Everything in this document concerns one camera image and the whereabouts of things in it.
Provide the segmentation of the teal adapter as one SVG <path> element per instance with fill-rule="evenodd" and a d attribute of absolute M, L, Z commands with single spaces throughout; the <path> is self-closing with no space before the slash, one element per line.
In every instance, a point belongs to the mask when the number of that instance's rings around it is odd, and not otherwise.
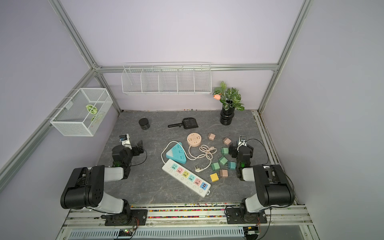
<path fill-rule="evenodd" d="M 237 167 L 237 163 L 236 162 L 228 162 L 228 170 L 235 170 Z"/>

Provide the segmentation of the green plug adapter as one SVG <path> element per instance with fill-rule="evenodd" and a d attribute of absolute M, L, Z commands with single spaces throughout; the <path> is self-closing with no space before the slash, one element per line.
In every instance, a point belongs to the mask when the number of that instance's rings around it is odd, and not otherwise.
<path fill-rule="evenodd" d="M 228 159 L 224 156 L 221 156 L 218 160 L 218 163 L 221 165 L 221 166 L 225 166 L 227 163 L 228 163 Z"/>
<path fill-rule="evenodd" d="M 229 155 L 230 154 L 229 153 L 229 148 L 228 147 L 222 147 L 221 148 L 221 153 L 222 153 L 223 156 Z"/>
<path fill-rule="evenodd" d="M 215 171 L 219 171 L 221 167 L 220 167 L 220 164 L 216 162 L 211 164 L 211 168 L 215 172 Z"/>

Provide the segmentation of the yellow plug adapter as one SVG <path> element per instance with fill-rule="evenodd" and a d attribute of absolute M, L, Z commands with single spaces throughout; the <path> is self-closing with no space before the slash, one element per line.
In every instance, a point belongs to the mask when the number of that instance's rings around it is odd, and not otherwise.
<path fill-rule="evenodd" d="M 211 174 L 210 178 L 211 178 L 212 183 L 217 182 L 219 180 L 219 176 L 217 173 Z"/>

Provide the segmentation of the teal triangular power socket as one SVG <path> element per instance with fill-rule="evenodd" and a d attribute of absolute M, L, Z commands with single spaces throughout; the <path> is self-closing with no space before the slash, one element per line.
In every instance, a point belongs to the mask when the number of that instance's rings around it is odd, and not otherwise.
<path fill-rule="evenodd" d="M 180 142 L 175 144 L 169 151 L 166 152 L 166 157 L 179 164 L 185 164 L 187 162 L 183 145 Z"/>

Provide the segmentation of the long white power strip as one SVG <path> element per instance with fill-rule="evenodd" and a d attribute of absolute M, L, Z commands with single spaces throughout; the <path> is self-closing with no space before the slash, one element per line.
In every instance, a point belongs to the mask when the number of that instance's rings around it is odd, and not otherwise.
<path fill-rule="evenodd" d="M 202 198 L 211 193 L 210 183 L 171 159 L 162 166 L 162 170 Z"/>

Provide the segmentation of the pink beige plug adapter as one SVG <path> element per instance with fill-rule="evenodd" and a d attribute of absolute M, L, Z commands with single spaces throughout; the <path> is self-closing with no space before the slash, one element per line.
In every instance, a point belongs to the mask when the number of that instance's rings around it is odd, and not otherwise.
<path fill-rule="evenodd" d="M 229 138 L 224 138 L 223 139 L 223 144 L 224 145 L 229 146 L 229 145 L 231 145 L 231 143 L 232 143 L 231 139 L 229 139 Z"/>

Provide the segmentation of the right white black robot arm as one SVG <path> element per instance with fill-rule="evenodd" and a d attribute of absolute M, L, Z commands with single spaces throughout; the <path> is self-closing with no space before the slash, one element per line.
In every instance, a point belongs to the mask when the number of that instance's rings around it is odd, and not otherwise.
<path fill-rule="evenodd" d="M 241 181 L 253 182 L 256 193 L 242 200 L 240 216 L 258 217 L 266 209 L 291 206 L 296 198 L 293 185 L 280 165 L 254 165 L 251 158 L 254 148 L 246 142 L 230 144 L 229 154 L 236 159 L 236 175 Z"/>

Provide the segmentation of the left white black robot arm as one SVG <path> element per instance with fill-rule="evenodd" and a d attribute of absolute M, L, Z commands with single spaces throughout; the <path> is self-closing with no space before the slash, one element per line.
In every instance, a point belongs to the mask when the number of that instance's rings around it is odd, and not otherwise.
<path fill-rule="evenodd" d="M 145 152 L 143 142 L 136 146 L 128 141 L 112 149 L 113 165 L 91 168 L 76 168 L 61 195 L 60 204 L 63 209 L 91 209 L 105 214 L 130 216 L 131 209 L 127 200 L 118 199 L 107 194 L 105 183 L 125 180 L 128 178 L 133 157 Z"/>

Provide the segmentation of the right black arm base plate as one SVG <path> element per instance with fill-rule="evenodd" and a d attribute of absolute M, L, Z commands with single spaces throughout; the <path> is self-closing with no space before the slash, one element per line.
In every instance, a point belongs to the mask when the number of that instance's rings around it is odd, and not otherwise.
<path fill-rule="evenodd" d="M 266 224 L 268 222 L 265 213 L 249 213 L 241 208 L 225 207 L 227 224 Z"/>

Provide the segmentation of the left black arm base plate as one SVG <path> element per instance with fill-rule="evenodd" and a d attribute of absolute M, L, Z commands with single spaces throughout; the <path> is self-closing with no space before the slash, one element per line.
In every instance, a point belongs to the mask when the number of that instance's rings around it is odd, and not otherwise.
<path fill-rule="evenodd" d="M 105 226 L 144 226 L 148 217 L 148 210 L 146 209 L 133 209 L 128 213 L 121 213 L 115 215 L 103 215 L 102 219 L 105 221 Z"/>

